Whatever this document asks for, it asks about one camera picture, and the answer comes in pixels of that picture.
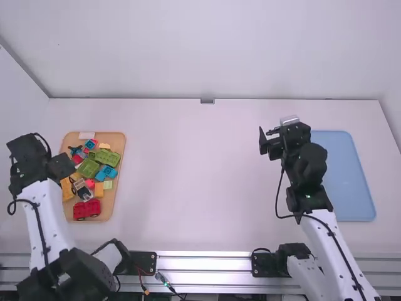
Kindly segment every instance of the red toy car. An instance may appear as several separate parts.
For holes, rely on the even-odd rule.
[[[91,199],[87,202],[79,202],[74,205],[74,219],[83,221],[85,218],[96,218],[102,212],[100,201]]]

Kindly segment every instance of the green toy block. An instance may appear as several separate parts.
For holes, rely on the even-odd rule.
[[[77,171],[87,179],[93,179],[99,171],[100,165],[91,159],[85,159]]]
[[[91,159],[91,160],[95,160],[95,156],[96,156],[96,151],[95,150],[90,150],[89,152],[88,152],[88,158],[89,159]]]
[[[95,161],[100,162],[102,164],[107,164],[107,158],[110,152],[106,149],[100,149],[95,154]]]
[[[112,166],[112,167],[116,167],[118,162],[120,162],[121,156],[120,154],[116,153],[116,152],[111,152],[108,155],[107,158],[107,165]]]

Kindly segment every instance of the table surface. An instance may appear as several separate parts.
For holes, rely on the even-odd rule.
[[[298,114],[314,130],[345,130],[355,142],[377,217],[342,222],[352,252],[401,253],[401,155],[378,101],[51,100],[41,134],[57,151],[67,132],[127,137],[113,216],[70,224],[81,248],[116,237],[131,250],[250,251],[308,240],[294,220],[274,216],[279,161],[260,156],[258,127]],[[283,181],[279,212],[288,212]],[[2,215],[0,251],[29,252],[23,210]]]

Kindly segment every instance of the metal bracket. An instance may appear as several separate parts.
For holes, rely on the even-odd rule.
[[[280,269],[275,253],[255,253],[251,258],[251,270],[255,278],[289,278],[287,271]]]
[[[126,272],[119,273],[118,275],[138,275],[138,268],[143,270],[148,275],[155,275],[156,273],[156,252],[138,252],[130,251],[132,266],[127,268]]]

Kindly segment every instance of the wooden tray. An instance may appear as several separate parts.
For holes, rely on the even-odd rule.
[[[69,132],[68,134],[66,134],[63,139],[63,143],[61,145],[60,153],[66,152],[68,156],[71,157],[68,146],[76,147],[81,144],[83,145],[86,141],[78,139],[79,134],[80,132]],[[66,202],[63,202],[65,217],[70,222],[75,222],[75,223],[104,222],[107,221],[113,214],[118,178],[120,177],[120,167],[123,161],[125,135],[120,132],[96,132],[95,139],[98,141],[98,145],[99,143],[108,143],[112,148],[112,151],[117,152],[121,155],[120,162],[115,168],[118,171],[118,174],[117,177],[112,180],[113,188],[104,190],[104,196],[101,199],[99,199],[102,204],[102,213],[96,218],[86,218],[84,221],[75,221],[73,219],[73,207],[78,201],[80,201],[80,198],[78,196],[75,196],[74,198]]]

